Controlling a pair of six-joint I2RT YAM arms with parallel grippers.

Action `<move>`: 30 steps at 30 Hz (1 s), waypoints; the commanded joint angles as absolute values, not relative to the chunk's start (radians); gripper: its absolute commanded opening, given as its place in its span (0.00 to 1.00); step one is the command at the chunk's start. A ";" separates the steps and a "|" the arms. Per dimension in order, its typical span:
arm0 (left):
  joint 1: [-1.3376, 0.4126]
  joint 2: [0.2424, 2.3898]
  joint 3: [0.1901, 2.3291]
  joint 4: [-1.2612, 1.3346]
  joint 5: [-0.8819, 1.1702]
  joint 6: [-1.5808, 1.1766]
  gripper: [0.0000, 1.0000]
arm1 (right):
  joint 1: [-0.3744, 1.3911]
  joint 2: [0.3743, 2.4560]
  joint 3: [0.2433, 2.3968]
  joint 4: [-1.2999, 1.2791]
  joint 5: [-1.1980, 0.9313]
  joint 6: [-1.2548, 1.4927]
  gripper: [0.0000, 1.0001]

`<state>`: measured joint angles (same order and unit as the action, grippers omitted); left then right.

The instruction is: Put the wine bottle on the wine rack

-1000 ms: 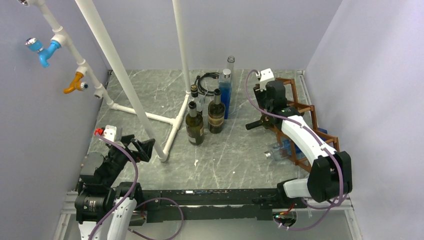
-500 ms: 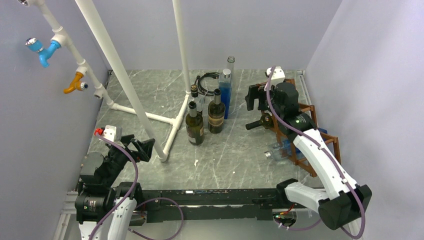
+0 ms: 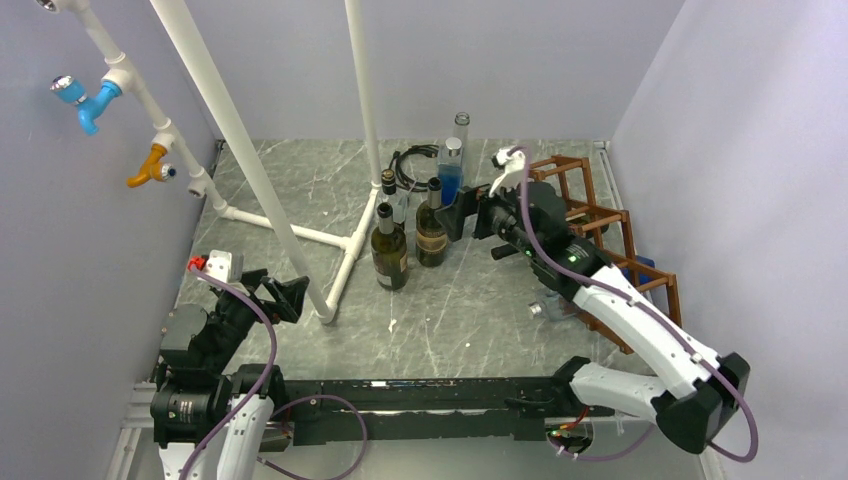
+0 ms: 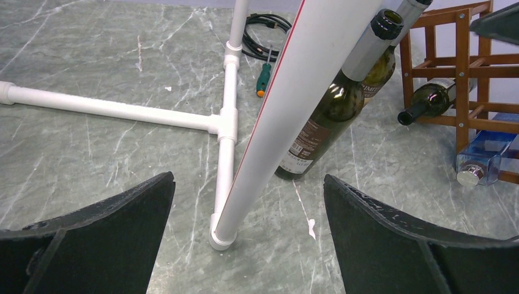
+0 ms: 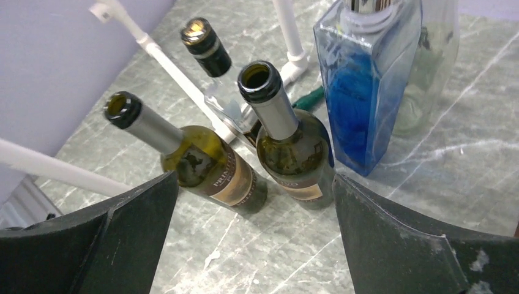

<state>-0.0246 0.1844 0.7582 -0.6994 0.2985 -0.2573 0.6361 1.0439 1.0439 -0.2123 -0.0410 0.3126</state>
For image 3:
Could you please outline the green wine bottle silver neck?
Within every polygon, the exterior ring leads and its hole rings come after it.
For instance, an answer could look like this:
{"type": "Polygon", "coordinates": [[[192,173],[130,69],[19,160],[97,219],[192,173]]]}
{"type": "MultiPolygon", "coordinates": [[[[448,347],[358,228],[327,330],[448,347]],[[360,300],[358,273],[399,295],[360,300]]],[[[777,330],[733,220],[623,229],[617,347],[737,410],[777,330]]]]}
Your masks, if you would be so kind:
{"type": "Polygon", "coordinates": [[[435,216],[442,207],[442,182],[432,177],[427,182],[426,198],[416,210],[416,257],[428,268],[437,267],[445,260],[449,239],[446,230],[435,216]]]}

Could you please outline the tall blue liquid bottle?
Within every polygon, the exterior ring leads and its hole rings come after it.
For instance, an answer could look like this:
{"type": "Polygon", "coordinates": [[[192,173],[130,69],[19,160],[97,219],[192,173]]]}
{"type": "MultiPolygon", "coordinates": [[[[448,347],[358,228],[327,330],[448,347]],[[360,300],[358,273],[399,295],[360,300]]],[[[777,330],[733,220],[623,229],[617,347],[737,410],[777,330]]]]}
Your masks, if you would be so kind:
{"type": "Polygon", "coordinates": [[[442,183],[441,199],[444,206],[451,205],[463,184],[463,144],[457,137],[449,137],[440,149],[437,176],[442,183]]]}

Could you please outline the dark green wine bottle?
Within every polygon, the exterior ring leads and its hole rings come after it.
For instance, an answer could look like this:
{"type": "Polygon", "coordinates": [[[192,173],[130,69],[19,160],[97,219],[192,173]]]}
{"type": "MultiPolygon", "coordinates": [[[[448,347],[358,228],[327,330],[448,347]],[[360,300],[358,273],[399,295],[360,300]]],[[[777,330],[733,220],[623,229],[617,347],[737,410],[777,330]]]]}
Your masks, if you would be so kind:
{"type": "Polygon", "coordinates": [[[390,291],[403,288],[409,278],[406,235],[402,227],[394,222],[393,214],[390,203],[378,204],[377,224],[370,235],[377,282],[390,291]]]}

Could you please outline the dark wine bottle cream label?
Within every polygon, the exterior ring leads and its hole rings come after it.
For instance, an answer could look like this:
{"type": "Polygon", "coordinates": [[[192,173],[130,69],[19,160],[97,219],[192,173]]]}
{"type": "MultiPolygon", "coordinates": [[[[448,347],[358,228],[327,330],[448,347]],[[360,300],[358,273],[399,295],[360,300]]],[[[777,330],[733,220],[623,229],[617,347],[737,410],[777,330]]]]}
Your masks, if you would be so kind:
{"type": "MultiPolygon", "coordinates": [[[[542,251],[557,263],[570,266],[583,261],[609,264],[611,257],[594,243],[566,229],[560,233],[536,233],[542,251]]],[[[494,260],[500,260],[514,254],[531,259],[539,258],[539,251],[533,246],[523,230],[513,230],[501,238],[508,243],[491,250],[494,260]]]]}

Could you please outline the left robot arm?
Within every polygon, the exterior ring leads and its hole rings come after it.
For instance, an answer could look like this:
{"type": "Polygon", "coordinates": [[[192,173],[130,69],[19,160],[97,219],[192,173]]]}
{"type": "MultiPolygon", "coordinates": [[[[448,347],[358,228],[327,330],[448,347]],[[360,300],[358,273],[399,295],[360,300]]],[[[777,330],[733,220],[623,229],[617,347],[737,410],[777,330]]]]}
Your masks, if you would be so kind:
{"type": "Polygon", "coordinates": [[[188,304],[166,319],[150,404],[154,441],[167,479],[250,479],[266,425],[289,396],[269,361],[224,369],[254,325],[298,322],[310,280],[280,282],[265,269],[229,284],[200,278],[217,300],[211,311],[188,304]]]}

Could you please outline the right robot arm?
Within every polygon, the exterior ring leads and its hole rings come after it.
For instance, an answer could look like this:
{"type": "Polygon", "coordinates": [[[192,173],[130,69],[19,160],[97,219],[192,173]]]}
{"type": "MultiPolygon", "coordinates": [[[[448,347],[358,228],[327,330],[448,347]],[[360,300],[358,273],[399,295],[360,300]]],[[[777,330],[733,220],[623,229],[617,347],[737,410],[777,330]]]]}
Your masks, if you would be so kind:
{"type": "Polygon", "coordinates": [[[747,360],[717,353],[650,303],[608,254],[569,226],[565,203],[551,185],[531,182],[528,193],[523,207],[517,191],[465,187],[435,217],[456,241],[474,216],[474,238],[496,236],[509,253],[526,256],[545,287],[599,320],[653,371],[631,374],[574,357],[554,375],[555,409],[574,415],[586,405],[611,408],[652,423],[689,453],[711,447],[737,411],[750,411],[744,401],[747,360]]]}

